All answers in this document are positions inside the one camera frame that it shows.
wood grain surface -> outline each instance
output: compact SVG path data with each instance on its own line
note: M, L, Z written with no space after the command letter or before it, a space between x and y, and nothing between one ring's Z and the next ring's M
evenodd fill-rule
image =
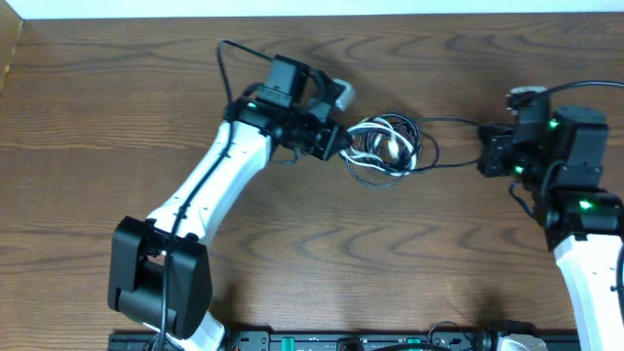
M384 110L510 122L510 88L624 80L624 15L29 21L0 99L0 348L102 350L110 332L139 329L106 305L111 233L158 207L212 143L225 101L218 38L351 82L347 125ZM226 59L235 92L266 73L245 53ZM555 103L609 116L603 185L624 195L624 95L582 89ZM480 151L474 129L423 128L444 162ZM270 164L211 247L212 310L275 330L501 317L574 328L510 181L436 170L380 191L337 158Z

white wall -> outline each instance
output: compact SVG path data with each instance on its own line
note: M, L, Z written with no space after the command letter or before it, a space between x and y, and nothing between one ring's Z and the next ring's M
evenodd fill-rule
M624 0L7 0L25 20L621 12Z

cable bundle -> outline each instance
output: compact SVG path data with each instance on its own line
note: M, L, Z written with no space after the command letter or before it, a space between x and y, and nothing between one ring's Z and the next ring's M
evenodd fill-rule
M479 160L461 164L438 164L440 145L429 134L423 132L418 122L461 122L474 126L481 124L460 118L418 118L411 119L404 113L384 113L363 119L347 131L353 137L353 143L340 151L347 170L356 180L371 186L389 186L397 183L404 176L422 174L434 168L454 168L473 165ZM433 162L425 167L417 167L422 151L422 137L429 138L436 150ZM374 183L362 179L352 165L375 170L394 179L385 183Z

tabletop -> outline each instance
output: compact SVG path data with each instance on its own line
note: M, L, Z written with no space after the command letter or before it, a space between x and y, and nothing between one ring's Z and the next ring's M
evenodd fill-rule
M27 21L0 97L3 349L101 350L110 332L140 329L106 304L111 234L160 206L210 147L225 104L219 38L350 82L357 98L336 116L345 125L383 111L513 123L511 88L624 80L618 14ZM244 52L225 59L235 94L267 72ZM623 97L586 88L553 99L607 114L602 185L619 194ZM422 128L444 162L480 153L474 128ZM211 310L276 331L500 318L573 329L564 279L511 181L465 167L381 190L338 157L271 163L216 234Z

green led light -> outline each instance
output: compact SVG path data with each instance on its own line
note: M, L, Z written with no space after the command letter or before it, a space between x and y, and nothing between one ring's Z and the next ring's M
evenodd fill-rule
M594 207L594 204L589 201L581 200L578 202L578 206L580 206L583 210L589 210Z

